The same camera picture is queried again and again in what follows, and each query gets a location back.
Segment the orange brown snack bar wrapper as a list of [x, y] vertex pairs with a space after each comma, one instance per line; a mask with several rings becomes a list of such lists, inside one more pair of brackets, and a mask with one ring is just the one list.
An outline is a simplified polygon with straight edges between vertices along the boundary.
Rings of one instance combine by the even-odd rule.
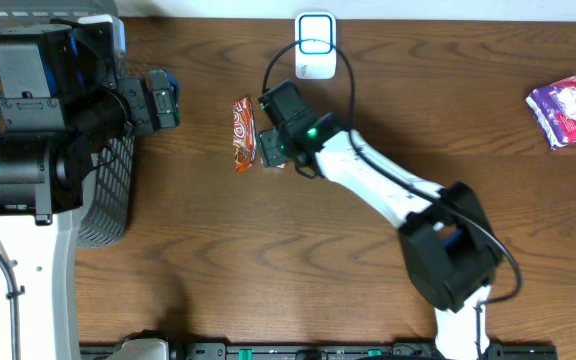
[[232, 104], [233, 149], [237, 173], [250, 168], [256, 157], [256, 129], [253, 105], [249, 97], [243, 97]]

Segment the red purple snack bag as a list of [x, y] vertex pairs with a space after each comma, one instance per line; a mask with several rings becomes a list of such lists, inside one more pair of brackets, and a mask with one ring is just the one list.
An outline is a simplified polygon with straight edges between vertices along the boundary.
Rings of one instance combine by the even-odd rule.
[[552, 150], [576, 143], [576, 75], [534, 89], [525, 103]]

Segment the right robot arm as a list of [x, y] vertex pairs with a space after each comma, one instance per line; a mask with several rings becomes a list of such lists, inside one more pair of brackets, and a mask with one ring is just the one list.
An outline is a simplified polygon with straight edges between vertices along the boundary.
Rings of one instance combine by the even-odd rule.
[[481, 359], [490, 346], [486, 301], [501, 262], [471, 188], [448, 188], [396, 165], [334, 114], [318, 116], [286, 80], [259, 99], [273, 126], [259, 135], [267, 167], [292, 163], [353, 192], [398, 232], [408, 276], [433, 306], [446, 359]]

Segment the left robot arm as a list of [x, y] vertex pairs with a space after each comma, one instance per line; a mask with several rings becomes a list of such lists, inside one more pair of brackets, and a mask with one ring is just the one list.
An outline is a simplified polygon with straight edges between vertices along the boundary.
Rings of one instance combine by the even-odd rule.
[[78, 246], [123, 234], [134, 141], [180, 123], [167, 71], [130, 77], [123, 22], [54, 18], [0, 32], [0, 359], [82, 359]]

